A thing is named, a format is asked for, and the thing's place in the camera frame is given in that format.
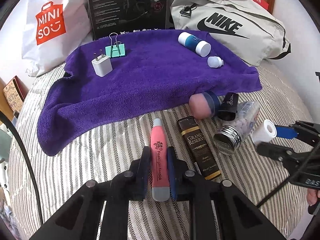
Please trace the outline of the person's right hand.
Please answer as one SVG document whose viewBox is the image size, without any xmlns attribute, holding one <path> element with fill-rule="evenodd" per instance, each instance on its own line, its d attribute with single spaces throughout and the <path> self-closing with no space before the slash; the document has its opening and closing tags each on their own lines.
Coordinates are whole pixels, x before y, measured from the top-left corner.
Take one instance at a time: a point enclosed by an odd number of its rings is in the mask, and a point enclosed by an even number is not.
<svg viewBox="0 0 320 240">
<path fill-rule="evenodd" d="M 307 202 L 309 206 L 313 206 L 317 203 L 318 198 L 320 198 L 320 191 L 314 189 L 307 190 Z"/>
</svg>

